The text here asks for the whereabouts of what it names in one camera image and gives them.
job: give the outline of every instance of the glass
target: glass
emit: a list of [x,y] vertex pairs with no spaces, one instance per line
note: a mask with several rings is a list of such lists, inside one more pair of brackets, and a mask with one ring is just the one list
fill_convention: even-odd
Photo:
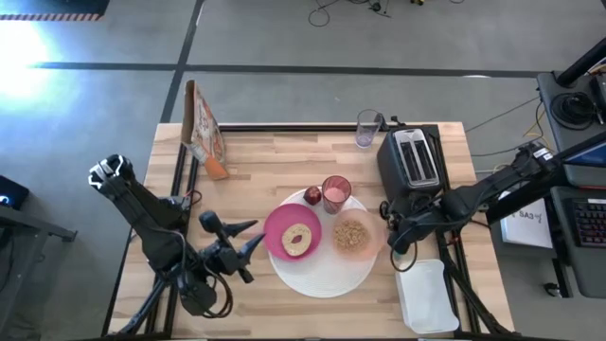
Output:
[[360,148],[368,148],[372,139],[383,124],[383,115],[379,112],[366,109],[358,114],[358,127],[356,129],[356,145]]
[[328,214],[337,214],[351,195],[351,184],[340,175],[333,175],[322,184],[322,203]]

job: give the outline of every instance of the concrete floor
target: concrete floor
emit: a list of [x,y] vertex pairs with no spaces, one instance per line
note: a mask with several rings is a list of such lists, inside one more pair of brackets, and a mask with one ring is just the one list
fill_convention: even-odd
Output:
[[[80,232],[74,244],[51,242],[27,285],[22,315],[43,339],[100,334],[128,228],[86,176],[100,158],[123,153],[144,177],[174,74],[153,69],[179,60],[194,4],[115,0],[97,23],[0,22],[0,45],[11,47],[0,55],[0,173],[31,189],[28,212]],[[323,28],[307,23],[314,6],[207,0],[187,62],[541,71],[565,68],[606,32],[599,0],[392,1],[392,19],[342,1],[329,8]],[[80,70],[22,67],[35,62]],[[98,70],[99,63],[137,63],[139,70]],[[173,108],[169,101],[169,121],[181,119],[189,79],[223,122],[352,121],[374,108],[404,121],[459,120],[469,128],[537,96],[532,78],[186,72]],[[470,132],[472,153],[525,141],[536,105]],[[510,159],[473,162],[489,171]],[[606,301],[546,296],[540,284],[553,280],[549,260],[497,253],[518,332],[603,339]]]

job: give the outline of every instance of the white plastic tray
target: white plastic tray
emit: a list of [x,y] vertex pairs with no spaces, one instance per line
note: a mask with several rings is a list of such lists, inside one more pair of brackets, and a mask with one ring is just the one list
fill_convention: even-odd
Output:
[[396,273],[404,323],[419,334],[451,332],[458,327],[441,260],[419,260],[405,273]]

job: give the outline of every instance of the apple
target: apple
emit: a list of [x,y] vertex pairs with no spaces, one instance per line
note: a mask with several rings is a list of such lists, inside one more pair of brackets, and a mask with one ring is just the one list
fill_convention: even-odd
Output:
[[303,199],[311,206],[314,206],[322,200],[322,192],[316,186],[311,186],[305,190]]

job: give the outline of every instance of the monitor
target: monitor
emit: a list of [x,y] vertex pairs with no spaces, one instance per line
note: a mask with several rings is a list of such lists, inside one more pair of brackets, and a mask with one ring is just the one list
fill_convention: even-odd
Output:
[[606,141],[574,153],[564,159],[568,165],[606,167]]

